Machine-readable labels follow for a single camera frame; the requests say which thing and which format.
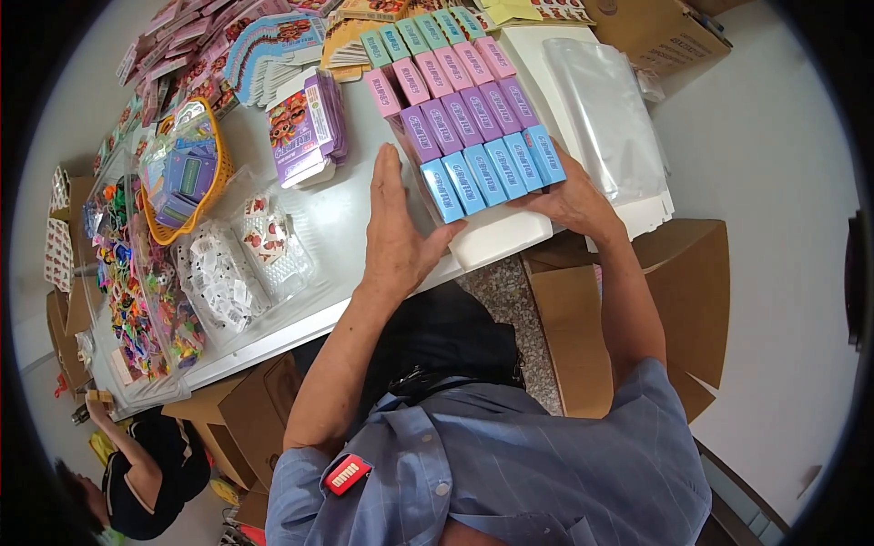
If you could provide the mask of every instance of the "pink box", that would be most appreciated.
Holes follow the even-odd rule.
[[[416,55],[416,66],[419,67],[422,78],[428,84],[432,97],[439,99],[454,93],[449,78],[440,68],[440,63],[437,62],[437,57],[434,56],[433,52],[423,52]]]
[[[446,73],[449,83],[452,84],[452,88],[455,91],[469,89],[474,86],[474,82],[470,80],[470,76],[464,70],[464,66],[461,65],[455,50],[451,47],[441,47],[434,50],[434,55],[437,57],[437,62],[440,63],[440,67]]]
[[[470,42],[460,42],[452,46],[458,58],[461,59],[461,64],[468,71],[468,76],[474,81],[475,85],[481,86],[484,83],[495,81],[495,77],[489,72],[480,54],[474,49]]]
[[[474,47],[482,55],[482,59],[486,61],[486,65],[496,78],[509,78],[516,75],[516,67],[503,54],[494,38],[491,36],[477,38],[474,40]]]
[[[398,78],[398,85],[404,90],[404,95],[410,106],[431,100],[431,95],[428,94],[428,88],[425,87],[419,69],[409,57],[394,61],[392,68],[394,68],[394,75]]]
[[[364,74],[364,81],[371,90],[377,103],[379,114],[384,118],[399,114],[401,107],[398,96],[392,90],[392,84],[381,70],[371,70]]]

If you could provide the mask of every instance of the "red badge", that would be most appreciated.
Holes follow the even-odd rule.
[[[346,455],[325,478],[324,484],[331,493],[341,495],[371,471],[371,466],[357,455]]]

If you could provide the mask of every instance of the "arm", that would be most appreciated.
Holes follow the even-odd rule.
[[[628,232],[613,206],[576,160],[556,145],[567,181],[551,192],[520,197],[512,204],[545,214],[598,246],[604,284],[601,327],[613,365],[614,389],[644,358],[667,362],[664,330]]]
[[[130,470],[126,474],[128,484],[149,508],[154,508],[163,480],[161,468],[139,442],[129,437],[112,422],[102,403],[97,400],[87,400],[85,404],[94,424],[106,433],[130,463]]]
[[[398,151],[383,144],[373,166],[364,277],[303,379],[288,415],[283,449],[311,446],[329,456],[339,452],[382,328],[466,224],[444,225],[427,239],[419,235],[406,210]]]

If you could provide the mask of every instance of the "gray floor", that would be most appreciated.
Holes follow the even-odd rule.
[[[528,392],[552,415],[564,415],[540,315],[519,255],[481,267],[455,281],[474,295],[496,321],[516,327]]]

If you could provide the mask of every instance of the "shirt sleeve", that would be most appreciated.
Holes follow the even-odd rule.
[[[303,544],[322,507],[319,481],[331,459],[314,447],[289,449],[270,484],[265,535],[268,544]]]
[[[649,526],[655,542],[694,543],[711,511],[711,489],[665,367],[655,358],[638,364],[604,420],[639,459],[637,486],[664,518]]]

